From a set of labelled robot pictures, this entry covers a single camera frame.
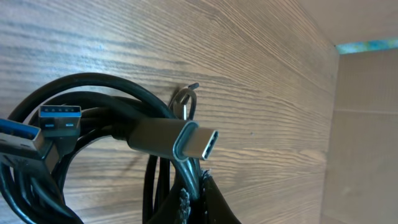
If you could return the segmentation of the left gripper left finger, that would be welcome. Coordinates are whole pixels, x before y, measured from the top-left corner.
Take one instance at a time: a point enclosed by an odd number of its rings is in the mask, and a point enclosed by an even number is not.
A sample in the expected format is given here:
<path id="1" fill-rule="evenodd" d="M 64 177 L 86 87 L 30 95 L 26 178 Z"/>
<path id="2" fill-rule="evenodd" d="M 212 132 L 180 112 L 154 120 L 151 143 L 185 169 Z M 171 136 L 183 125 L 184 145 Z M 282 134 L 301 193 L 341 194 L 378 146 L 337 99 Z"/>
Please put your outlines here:
<path id="1" fill-rule="evenodd" d="M 190 194 L 177 180 L 165 202 L 155 214 L 155 224 L 187 224 L 190 216 Z"/>

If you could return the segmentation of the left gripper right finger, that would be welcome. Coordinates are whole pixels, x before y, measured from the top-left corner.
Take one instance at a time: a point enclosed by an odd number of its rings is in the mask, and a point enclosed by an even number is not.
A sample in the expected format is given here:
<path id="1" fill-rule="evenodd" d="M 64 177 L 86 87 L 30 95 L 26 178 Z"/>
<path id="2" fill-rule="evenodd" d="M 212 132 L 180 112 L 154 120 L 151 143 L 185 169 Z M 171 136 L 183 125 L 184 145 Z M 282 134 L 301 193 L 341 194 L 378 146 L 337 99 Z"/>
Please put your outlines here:
<path id="1" fill-rule="evenodd" d="M 204 224 L 241 224 L 224 199 L 210 170 L 202 171 L 201 199 Z"/>

